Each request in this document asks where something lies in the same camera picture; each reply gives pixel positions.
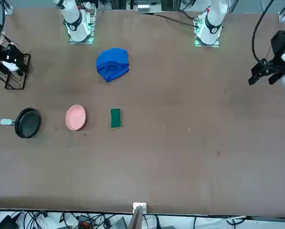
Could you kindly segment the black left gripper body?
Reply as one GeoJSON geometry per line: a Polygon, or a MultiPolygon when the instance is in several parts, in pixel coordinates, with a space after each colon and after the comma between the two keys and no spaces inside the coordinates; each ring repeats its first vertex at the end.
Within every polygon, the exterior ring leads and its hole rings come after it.
{"type": "Polygon", "coordinates": [[[271,39],[274,58],[281,57],[285,50],[285,31],[278,31],[271,39]]]}

